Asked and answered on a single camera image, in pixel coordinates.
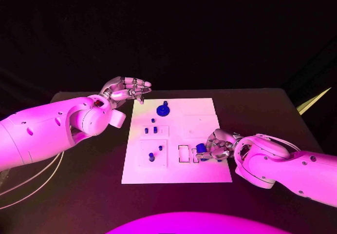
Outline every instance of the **black background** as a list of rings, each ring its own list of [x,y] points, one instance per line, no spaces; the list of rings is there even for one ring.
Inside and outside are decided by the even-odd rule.
[[[13,0],[0,21],[2,118],[116,76],[154,90],[281,87],[296,106],[336,84],[337,17],[323,1]],[[336,106],[304,116],[317,139]]]

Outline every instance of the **robotic hand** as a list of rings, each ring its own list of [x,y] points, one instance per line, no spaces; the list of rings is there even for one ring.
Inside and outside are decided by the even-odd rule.
[[[296,152],[275,143],[284,143]],[[234,158],[236,174],[261,188],[280,182],[297,195],[337,207],[337,157],[301,151],[290,142],[262,134],[242,137],[216,129],[198,158]]]
[[[0,121],[0,171],[42,161],[97,136],[108,124],[121,127],[126,115],[116,110],[127,99],[144,103],[152,83],[116,77],[98,95],[26,109]]]

